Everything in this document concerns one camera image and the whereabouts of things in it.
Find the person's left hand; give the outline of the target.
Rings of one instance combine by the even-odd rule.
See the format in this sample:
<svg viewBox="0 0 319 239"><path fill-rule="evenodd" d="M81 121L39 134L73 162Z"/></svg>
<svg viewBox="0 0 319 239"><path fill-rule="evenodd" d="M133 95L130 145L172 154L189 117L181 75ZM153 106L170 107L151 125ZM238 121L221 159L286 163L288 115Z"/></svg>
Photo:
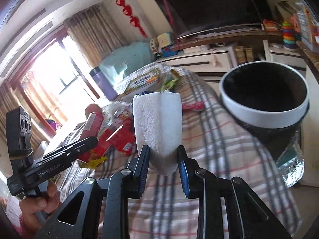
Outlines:
<svg viewBox="0 0 319 239"><path fill-rule="evenodd" d="M47 214L53 213L61 205L60 193L57 186L51 180L47 188L46 198L25 198L20 201L20 209L26 226L32 231L38 231L42 225L36 217L37 212L44 211Z"/></svg>

